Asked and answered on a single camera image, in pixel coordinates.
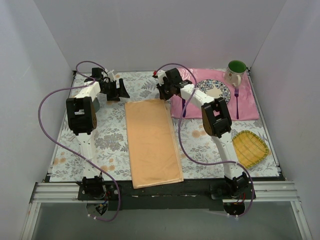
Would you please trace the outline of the orange satin napkin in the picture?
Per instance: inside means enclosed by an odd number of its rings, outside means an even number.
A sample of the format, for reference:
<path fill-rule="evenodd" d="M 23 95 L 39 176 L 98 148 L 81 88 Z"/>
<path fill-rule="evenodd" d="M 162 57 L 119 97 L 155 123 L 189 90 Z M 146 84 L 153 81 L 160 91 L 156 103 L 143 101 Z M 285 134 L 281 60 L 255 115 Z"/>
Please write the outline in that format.
<path fill-rule="evenodd" d="M 124 109 L 133 188 L 183 182 L 170 105 L 149 99 L 127 102 Z"/>

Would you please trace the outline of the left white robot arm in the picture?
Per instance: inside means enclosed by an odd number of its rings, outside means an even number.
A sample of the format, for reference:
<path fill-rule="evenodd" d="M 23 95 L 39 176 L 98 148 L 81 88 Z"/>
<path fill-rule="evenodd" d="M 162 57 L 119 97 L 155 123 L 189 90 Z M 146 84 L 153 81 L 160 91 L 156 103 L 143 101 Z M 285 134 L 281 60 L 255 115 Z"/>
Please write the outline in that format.
<path fill-rule="evenodd" d="M 80 185 L 83 193 L 95 200 L 103 199 L 107 190 L 103 185 L 103 174 L 89 162 L 97 164 L 94 136 L 97 128 L 96 112 L 100 109 L 98 94 L 105 94 L 108 101 L 120 101 L 129 98 L 123 79 L 116 78 L 114 70 L 106 71 L 94 67 L 92 75 L 85 79 L 84 87 L 74 97 L 66 100 L 67 121 L 69 129 L 75 134 L 84 157 L 83 177 Z"/>

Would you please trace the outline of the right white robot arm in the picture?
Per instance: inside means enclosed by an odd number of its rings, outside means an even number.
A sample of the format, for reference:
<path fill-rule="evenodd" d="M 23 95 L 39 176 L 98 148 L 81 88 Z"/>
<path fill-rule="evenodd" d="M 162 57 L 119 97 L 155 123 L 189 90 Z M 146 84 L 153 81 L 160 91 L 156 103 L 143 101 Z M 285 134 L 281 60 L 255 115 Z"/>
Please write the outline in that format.
<path fill-rule="evenodd" d="M 223 165 L 225 185 L 221 191 L 232 199 L 245 195 L 251 176 L 238 160 L 232 142 L 232 120 L 224 98 L 214 98 L 199 90 L 196 78 L 194 83 L 183 80 L 177 68 L 167 71 L 159 68 L 153 72 L 152 77 L 158 80 L 156 87 L 161 100 L 166 101 L 178 96 L 185 102 L 178 122 L 178 141 L 186 157 L 198 165 Z M 187 155 L 181 139 L 181 124 L 188 104 L 193 104 L 201 110 L 204 131 L 213 139 L 220 155 L 220 162 L 200 162 Z"/>

